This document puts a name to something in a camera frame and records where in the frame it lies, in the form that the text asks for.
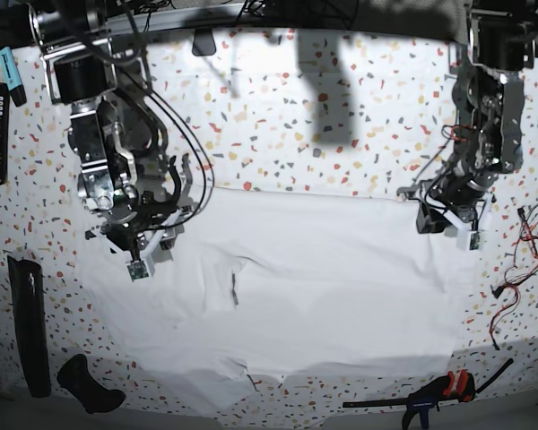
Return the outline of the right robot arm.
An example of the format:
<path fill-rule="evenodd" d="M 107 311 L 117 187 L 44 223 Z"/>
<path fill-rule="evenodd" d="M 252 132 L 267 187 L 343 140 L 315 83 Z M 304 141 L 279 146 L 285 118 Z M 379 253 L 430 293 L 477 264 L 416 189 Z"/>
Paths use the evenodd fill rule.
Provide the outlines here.
<path fill-rule="evenodd" d="M 182 214 L 182 181 L 157 119 L 118 82 L 120 67 L 140 63 L 149 71 L 132 11 L 127 2 L 121 6 L 133 36 L 122 50 L 114 47 L 103 1 L 30 1 L 28 17 L 48 95 L 70 109 L 78 196 L 101 217 L 105 238 L 130 255 L 126 267 L 138 280 L 153 275 L 155 250 L 171 240 Z"/>

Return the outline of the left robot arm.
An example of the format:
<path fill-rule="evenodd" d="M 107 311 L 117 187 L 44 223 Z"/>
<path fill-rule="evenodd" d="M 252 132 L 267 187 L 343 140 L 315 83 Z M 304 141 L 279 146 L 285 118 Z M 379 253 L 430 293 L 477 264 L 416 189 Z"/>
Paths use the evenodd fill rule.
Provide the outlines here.
<path fill-rule="evenodd" d="M 452 228 L 467 249 L 477 248 L 494 201 L 492 186 L 521 168 L 525 92 L 519 74 L 534 66 L 537 10 L 537 1 L 468 6 L 468 43 L 453 88 L 457 118 L 447 138 L 452 153 L 434 178 L 400 191 L 420 204 L 419 233 Z"/>

